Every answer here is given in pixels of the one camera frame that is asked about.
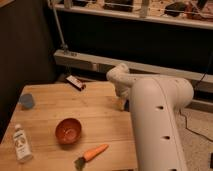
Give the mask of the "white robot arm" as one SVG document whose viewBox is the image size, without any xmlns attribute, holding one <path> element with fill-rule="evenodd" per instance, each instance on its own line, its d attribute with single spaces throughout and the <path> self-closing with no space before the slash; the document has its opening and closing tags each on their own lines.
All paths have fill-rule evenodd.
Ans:
<svg viewBox="0 0 213 171">
<path fill-rule="evenodd" d="M 174 111 L 192 101 L 191 83 L 161 74 L 131 74 L 124 63 L 106 77 L 116 95 L 129 100 L 138 171 L 188 171 Z"/>
</svg>

